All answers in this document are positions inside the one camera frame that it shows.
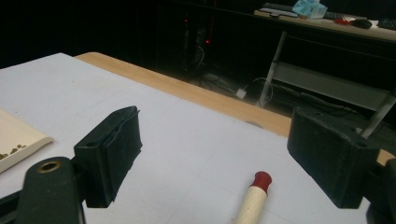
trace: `dark background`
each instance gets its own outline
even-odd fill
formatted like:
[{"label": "dark background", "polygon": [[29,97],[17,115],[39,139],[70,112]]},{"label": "dark background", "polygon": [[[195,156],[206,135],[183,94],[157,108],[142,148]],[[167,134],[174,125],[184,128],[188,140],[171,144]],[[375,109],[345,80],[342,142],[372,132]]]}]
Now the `dark background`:
[{"label": "dark background", "polygon": [[[97,51],[183,80],[216,71],[244,85],[268,72],[281,30],[247,19],[264,2],[293,5],[290,0],[186,0],[230,12],[216,16],[199,10],[169,7],[164,0],[152,1],[0,1],[0,68],[62,52],[70,56]],[[329,11],[377,20],[396,19],[395,0],[322,0]],[[205,60],[198,68],[194,61],[199,36],[210,40],[199,43]],[[336,77],[391,90],[396,86],[396,54],[360,43],[324,36],[290,34],[281,60]],[[302,41],[329,43],[326,45]],[[372,57],[377,52],[388,57]],[[396,124],[395,108],[386,120]],[[370,117],[371,111],[364,111]]]}]

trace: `computer mouse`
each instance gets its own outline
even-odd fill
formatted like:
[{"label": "computer mouse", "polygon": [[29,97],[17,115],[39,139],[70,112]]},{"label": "computer mouse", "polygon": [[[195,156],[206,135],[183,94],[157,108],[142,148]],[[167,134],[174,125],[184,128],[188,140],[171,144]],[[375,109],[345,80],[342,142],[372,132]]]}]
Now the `computer mouse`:
[{"label": "computer mouse", "polygon": [[359,19],[359,20],[351,21],[350,25],[368,30],[370,29],[370,27],[372,27],[373,24],[368,20]]}]

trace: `red tip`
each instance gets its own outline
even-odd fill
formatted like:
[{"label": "red tip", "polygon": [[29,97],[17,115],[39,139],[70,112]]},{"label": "red tip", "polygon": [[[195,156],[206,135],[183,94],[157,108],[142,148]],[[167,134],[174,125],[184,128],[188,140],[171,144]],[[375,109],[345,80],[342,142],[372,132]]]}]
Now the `red tip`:
[{"label": "red tip", "polygon": [[259,171],[256,173],[253,183],[250,186],[255,186],[261,188],[265,191],[268,190],[268,186],[272,183],[272,178],[264,171]]}]

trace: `keyboard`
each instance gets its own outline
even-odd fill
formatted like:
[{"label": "keyboard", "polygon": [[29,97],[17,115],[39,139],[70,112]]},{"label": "keyboard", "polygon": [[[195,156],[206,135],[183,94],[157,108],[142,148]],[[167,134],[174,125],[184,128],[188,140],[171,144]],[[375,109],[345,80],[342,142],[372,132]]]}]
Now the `keyboard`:
[{"label": "keyboard", "polygon": [[[275,9],[275,10],[280,10],[280,11],[288,11],[288,12],[293,12],[293,7],[291,6],[285,6],[285,5],[279,5],[275,3],[264,3],[262,5],[263,7]],[[344,18],[343,14],[340,13],[335,13],[335,12],[326,12],[323,16],[323,19],[326,20],[342,20]]]},{"label": "keyboard", "polygon": [[379,28],[388,29],[388,30],[395,30],[396,31],[396,20],[391,19],[383,19],[378,21]]}]

